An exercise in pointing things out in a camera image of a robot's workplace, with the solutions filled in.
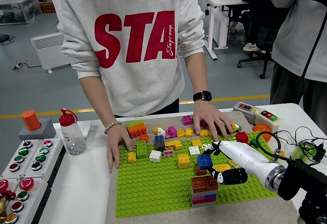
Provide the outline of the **person's right hand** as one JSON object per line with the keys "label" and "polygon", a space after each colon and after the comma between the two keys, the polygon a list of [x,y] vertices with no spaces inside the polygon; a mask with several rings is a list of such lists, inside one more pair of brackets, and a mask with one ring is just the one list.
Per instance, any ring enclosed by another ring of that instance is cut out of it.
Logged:
{"label": "person's right hand", "polygon": [[114,163],[116,168],[120,165],[120,142],[124,142],[126,148],[133,151],[133,143],[127,130],[122,125],[117,124],[107,131],[107,161],[110,173],[112,173]]}

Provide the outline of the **person's left hand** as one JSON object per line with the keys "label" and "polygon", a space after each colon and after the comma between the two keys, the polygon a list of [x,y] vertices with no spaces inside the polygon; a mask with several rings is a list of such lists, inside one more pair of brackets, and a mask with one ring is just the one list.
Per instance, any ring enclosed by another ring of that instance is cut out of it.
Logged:
{"label": "person's left hand", "polygon": [[218,141],[218,132],[216,126],[220,129],[224,138],[228,138],[226,128],[229,132],[232,131],[233,122],[231,119],[219,109],[217,109],[211,102],[204,100],[195,101],[195,109],[193,113],[194,129],[197,135],[200,134],[200,121],[204,120],[215,141]]}

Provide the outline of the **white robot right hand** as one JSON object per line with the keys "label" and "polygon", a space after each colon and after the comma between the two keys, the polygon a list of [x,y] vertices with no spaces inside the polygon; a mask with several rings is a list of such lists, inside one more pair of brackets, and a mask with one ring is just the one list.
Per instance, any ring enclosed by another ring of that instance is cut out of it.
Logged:
{"label": "white robot right hand", "polygon": [[237,163],[240,168],[229,169],[223,172],[210,169],[211,175],[223,185],[245,183],[247,175],[255,175],[260,183],[270,191],[277,191],[285,168],[277,163],[271,163],[261,153],[251,146],[236,141],[217,141],[208,145],[204,155],[223,153]]}

